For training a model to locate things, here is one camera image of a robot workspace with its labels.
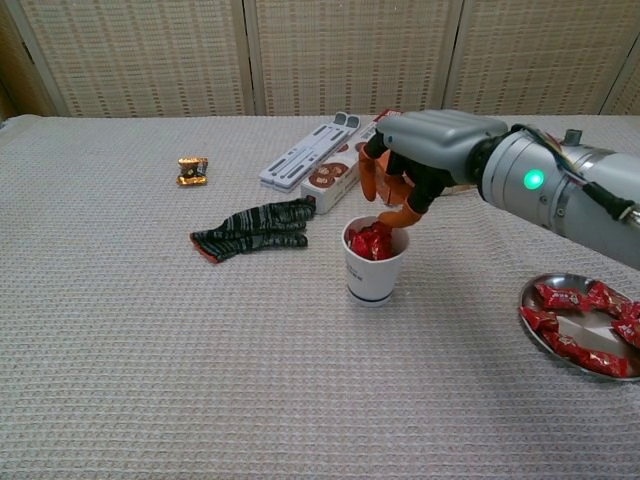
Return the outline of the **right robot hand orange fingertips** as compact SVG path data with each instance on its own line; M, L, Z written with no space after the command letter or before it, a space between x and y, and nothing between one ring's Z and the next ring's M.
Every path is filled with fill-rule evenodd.
M474 149L508 132L505 122L458 110L424 110L386 116L358 157L361 190L377 196L377 165L387 159L383 176L402 208L378 215L391 228L416 224L447 188L474 185L480 168L471 161Z

